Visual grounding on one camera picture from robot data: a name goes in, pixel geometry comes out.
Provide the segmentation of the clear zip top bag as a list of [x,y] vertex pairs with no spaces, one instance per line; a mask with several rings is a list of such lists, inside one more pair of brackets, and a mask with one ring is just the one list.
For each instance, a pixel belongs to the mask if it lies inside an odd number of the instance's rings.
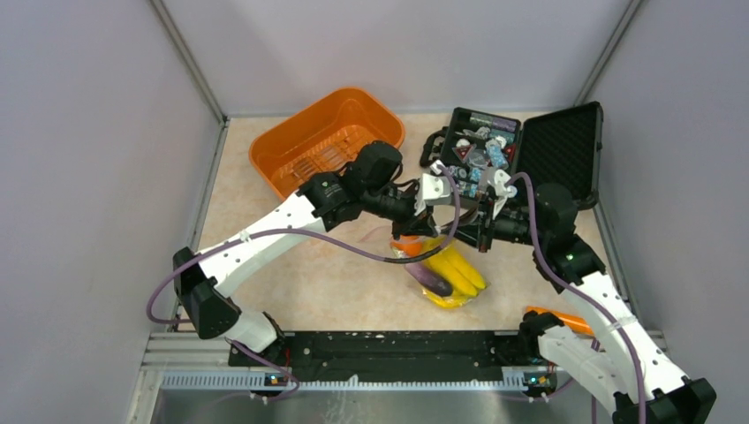
[[[431,251],[442,241],[442,236],[403,236],[395,240],[388,228],[378,226],[361,235],[356,244],[373,247],[378,254],[389,249],[396,258],[409,259]],[[458,251],[455,243],[424,261],[406,264],[405,271],[419,284],[423,295],[443,309],[463,307],[489,287],[489,281]]]

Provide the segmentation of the yellow banana bunch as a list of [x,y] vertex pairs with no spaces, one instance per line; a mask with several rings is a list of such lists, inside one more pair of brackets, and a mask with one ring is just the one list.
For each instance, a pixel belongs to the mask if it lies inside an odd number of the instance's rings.
[[485,278],[457,250],[454,243],[421,263],[444,277],[453,287],[453,293],[449,297],[436,296],[422,287],[423,294],[439,307],[462,307],[477,298],[488,286]]

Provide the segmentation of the orange fruit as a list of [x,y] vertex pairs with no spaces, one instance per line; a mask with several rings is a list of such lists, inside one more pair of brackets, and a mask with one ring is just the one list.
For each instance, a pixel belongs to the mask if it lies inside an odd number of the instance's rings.
[[397,258],[411,258],[422,252],[423,237],[402,236],[399,239],[390,240],[390,248]]

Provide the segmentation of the purple eggplant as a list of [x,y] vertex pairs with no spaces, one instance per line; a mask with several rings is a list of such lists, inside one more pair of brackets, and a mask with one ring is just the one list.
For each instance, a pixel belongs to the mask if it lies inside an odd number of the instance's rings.
[[449,297],[453,293],[452,285],[442,276],[429,269],[421,262],[405,264],[405,270],[428,292],[439,297]]

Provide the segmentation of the orange plastic basket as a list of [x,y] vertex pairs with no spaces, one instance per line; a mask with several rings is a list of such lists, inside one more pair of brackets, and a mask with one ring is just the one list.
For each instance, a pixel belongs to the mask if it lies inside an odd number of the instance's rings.
[[250,164],[285,199],[317,172],[338,170],[366,144],[399,148],[401,119],[366,90],[341,87],[267,130],[250,145]]

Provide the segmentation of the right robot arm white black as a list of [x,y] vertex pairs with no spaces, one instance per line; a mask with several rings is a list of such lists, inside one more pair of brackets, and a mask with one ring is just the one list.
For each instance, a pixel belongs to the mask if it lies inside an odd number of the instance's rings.
[[521,322],[520,357],[561,366],[615,423],[706,422],[717,399],[714,388],[676,365],[622,300],[602,260],[575,232],[578,207],[571,193],[559,184],[525,186],[527,213],[491,237],[533,247],[537,269],[577,309],[599,348],[543,313]]

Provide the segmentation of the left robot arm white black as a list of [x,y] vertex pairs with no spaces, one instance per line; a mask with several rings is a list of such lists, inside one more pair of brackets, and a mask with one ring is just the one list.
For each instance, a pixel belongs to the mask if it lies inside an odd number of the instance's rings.
[[253,274],[306,239],[333,243],[329,232],[363,213],[390,221],[394,239],[438,235],[433,208],[453,201],[455,180],[436,162],[418,180],[399,185],[393,178],[402,161],[397,148],[374,141],[341,168],[312,175],[224,242],[175,254],[174,290],[198,337],[238,340],[262,365],[272,365],[284,350],[280,329],[268,314],[242,310],[232,299]]

